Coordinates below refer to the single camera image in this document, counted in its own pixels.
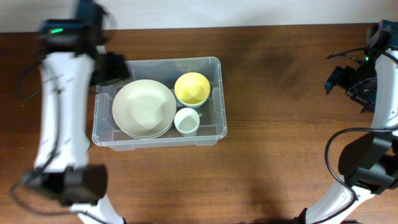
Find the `cream plate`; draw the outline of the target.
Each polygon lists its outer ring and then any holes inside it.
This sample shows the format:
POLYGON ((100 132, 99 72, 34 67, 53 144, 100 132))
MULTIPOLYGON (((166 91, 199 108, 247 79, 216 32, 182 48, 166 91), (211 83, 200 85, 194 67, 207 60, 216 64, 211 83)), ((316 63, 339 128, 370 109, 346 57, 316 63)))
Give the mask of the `cream plate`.
POLYGON ((138 139, 153 139, 165 134, 174 122, 176 108, 149 110, 130 115, 120 127, 127 135, 138 139))
POLYGON ((139 139, 153 138, 169 129, 176 111, 172 92, 154 80, 136 80, 123 86, 112 106, 118 127, 139 139))

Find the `yellow bowl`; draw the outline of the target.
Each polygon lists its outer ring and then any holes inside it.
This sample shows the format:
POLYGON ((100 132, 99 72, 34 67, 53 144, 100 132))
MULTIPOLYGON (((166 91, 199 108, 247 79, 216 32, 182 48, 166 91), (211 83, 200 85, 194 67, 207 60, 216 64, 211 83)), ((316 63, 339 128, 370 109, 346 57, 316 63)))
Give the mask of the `yellow bowl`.
POLYGON ((183 74, 177 79, 174 86, 176 97, 190 104, 208 99, 210 90, 211 86, 208 79, 197 72, 183 74))

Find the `grey cup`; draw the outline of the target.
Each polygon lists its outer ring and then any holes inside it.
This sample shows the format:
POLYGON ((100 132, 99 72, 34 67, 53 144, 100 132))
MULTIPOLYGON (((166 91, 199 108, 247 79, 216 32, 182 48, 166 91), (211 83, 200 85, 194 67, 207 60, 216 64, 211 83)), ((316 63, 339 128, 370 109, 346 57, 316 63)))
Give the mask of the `grey cup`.
POLYGON ((175 114, 174 125, 182 136, 193 137, 200 125, 200 116, 192 108, 182 108, 175 114))

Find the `white bowl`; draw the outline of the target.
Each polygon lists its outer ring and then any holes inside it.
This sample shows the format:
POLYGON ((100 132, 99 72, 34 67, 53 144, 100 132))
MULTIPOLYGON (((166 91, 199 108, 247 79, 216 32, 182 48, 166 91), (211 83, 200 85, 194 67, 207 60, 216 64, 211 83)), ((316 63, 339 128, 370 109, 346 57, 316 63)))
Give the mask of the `white bowl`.
POLYGON ((201 101, 199 103, 190 104, 190 103, 185 103, 184 101, 177 98, 177 101, 187 108, 199 108, 199 107, 203 106, 207 102, 207 100, 208 99, 204 99, 203 101, 201 101))

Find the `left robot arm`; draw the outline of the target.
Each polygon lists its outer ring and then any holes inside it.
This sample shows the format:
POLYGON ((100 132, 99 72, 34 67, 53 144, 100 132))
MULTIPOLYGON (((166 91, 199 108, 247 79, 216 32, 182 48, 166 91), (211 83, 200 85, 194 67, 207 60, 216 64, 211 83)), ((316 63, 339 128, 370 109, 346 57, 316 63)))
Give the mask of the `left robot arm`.
POLYGON ((88 162, 89 89, 129 77, 124 57, 104 49, 105 15, 98 3, 79 1, 73 18, 43 22, 36 63, 42 90, 39 151, 34 169, 21 180, 84 223, 124 223, 106 194, 106 167, 88 162))

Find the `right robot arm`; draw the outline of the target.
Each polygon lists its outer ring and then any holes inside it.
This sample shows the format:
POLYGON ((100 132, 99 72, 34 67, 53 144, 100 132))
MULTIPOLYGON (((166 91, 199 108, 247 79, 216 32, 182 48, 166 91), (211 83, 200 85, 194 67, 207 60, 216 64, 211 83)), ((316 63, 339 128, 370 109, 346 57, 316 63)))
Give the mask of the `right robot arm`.
POLYGON ((374 23, 360 50, 365 58, 356 60, 359 67, 336 67, 324 87, 331 92, 339 86, 363 111, 372 112, 371 127, 343 129, 330 137, 325 164, 335 182, 315 205, 294 218, 295 223, 343 223, 366 200, 397 188, 397 23, 374 23), (330 146, 351 132, 363 136, 345 146, 334 172, 330 146))

